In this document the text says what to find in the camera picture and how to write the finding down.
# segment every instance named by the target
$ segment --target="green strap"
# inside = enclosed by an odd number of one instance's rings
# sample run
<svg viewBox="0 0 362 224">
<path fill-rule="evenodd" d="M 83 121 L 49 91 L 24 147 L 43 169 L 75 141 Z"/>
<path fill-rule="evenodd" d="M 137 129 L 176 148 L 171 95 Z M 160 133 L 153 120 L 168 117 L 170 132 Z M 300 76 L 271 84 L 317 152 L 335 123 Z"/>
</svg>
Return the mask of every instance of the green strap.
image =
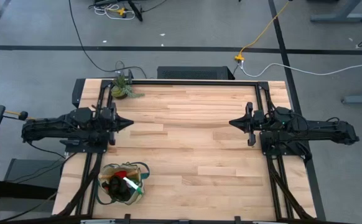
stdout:
<svg viewBox="0 0 362 224">
<path fill-rule="evenodd" d="M 148 167 L 148 165 L 146 163 L 143 163 L 143 162 L 132 162 L 132 163 L 130 163 L 130 165 L 133 165 L 133 164 L 143 165 L 148 170 L 148 173 L 141 174 L 141 179 L 142 180 L 149 177 L 149 174 L 151 174 L 151 171 L 149 170 L 149 167 Z"/>
</svg>

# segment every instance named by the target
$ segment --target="bag handle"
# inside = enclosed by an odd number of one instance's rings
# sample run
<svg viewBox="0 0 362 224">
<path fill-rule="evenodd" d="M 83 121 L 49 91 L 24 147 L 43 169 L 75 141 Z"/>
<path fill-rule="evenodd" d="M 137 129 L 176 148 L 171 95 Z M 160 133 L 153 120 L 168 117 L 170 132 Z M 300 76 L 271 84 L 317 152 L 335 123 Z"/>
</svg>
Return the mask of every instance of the bag handle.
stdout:
<svg viewBox="0 0 362 224">
<path fill-rule="evenodd" d="M 96 195 L 96 200 L 97 200 L 98 203 L 100 203 L 101 205 L 110 205 L 110 204 L 115 203 L 117 201 L 117 200 L 111 199 L 111 201 L 108 202 L 108 203 L 102 202 L 101 199 L 100 199 L 99 193 L 98 193 L 99 187 L 100 187 L 100 183 L 99 183 L 99 181 L 97 181 L 96 182 L 96 188 L 95 188 L 95 195 Z"/>
<path fill-rule="evenodd" d="M 144 180 L 144 179 L 146 179 L 146 178 L 149 177 L 149 175 L 151 174 L 151 171 L 149 170 L 149 167 L 148 167 L 148 165 L 147 165 L 146 163 L 144 163 L 144 162 L 132 162 L 132 163 L 130 163 L 130 165 L 133 165 L 133 164 L 142 165 L 142 166 L 144 166 L 144 167 L 148 170 L 148 173 L 141 174 L 141 179 L 142 179 L 142 180 Z"/>
</svg>

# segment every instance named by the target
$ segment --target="yellow plug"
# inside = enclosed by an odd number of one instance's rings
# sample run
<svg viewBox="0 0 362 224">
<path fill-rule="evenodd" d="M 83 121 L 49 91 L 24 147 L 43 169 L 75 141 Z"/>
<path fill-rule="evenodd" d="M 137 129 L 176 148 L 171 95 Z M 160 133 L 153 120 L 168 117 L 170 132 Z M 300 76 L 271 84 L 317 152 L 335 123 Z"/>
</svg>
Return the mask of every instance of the yellow plug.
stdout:
<svg viewBox="0 0 362 224">
<path fill-rule="evenodd" d="M 121 8 L 121 9 L 116 10 L 116 12 L 119 13 L 120 16 L 123 16 L 124 13 L 126 12 L 126 9 L 125 9 L 125 8 Z"/>
<path fill-rule="evenodd" d="M 242 56 L 242 54 L 238 54 L 237 56 L 235 56 L 235 60 L 237 61 L 244 60 L 244 57 Z"/>
</svg>

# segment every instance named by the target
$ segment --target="red object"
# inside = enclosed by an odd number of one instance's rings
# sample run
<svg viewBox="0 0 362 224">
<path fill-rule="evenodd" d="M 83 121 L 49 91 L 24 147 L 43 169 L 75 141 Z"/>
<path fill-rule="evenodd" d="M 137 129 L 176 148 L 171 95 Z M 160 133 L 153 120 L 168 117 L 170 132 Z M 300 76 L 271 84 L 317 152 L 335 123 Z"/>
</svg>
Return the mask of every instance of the red object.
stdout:
<svg viewBox="0 0 362 224">
<path fill-rule="evenodd" d="M 119 171 L 119 172 L 116 172 L 114 173 L 116 176 L 120 177 L 121 179 L 125 178 L 127 176 L 127 172 L 124 170 L 124 171 Z"/>
</svg>

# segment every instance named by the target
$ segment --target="yellow extension cord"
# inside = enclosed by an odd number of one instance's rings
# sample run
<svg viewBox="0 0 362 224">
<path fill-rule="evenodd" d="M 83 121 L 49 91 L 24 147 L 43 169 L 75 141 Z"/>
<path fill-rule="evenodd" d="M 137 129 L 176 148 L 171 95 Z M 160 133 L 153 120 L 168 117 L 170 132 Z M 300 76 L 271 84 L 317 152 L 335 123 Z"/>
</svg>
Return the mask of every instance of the yellow extension cord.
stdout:
<svg viewBox="0 0 362 224">
<path fill-rule="evenodd" d="M 245 48 L 250 47 L 252 45 L 254 45 L 260 38 L 261 36 L 268 30 L 268 27 L 272 24 L 272 22 L 274 22 L 274 20 L 276 18 L 278 18 L 278 16 L 283 12 L 283 10 L 285 10 L 286 6 L 289 4 L 289 1 L 285 4 L 285 6 L 278 12 L 278 14 L 271 20 L 269 21 L 268 25 L 266 26 L 266 28 L 260 33 L 260 35 L 258 35 L 258 37 L 256 38 L 255 41 L 251 42 L 250 44 L 244 46 L 241 51 L 239 52 L 239 54 L 237 56 L 235 56 L 235 60 L 239 61 L 239 60 L 244 60 L 244 57 L 242 56 L 242 52 Z"/>
</svg>

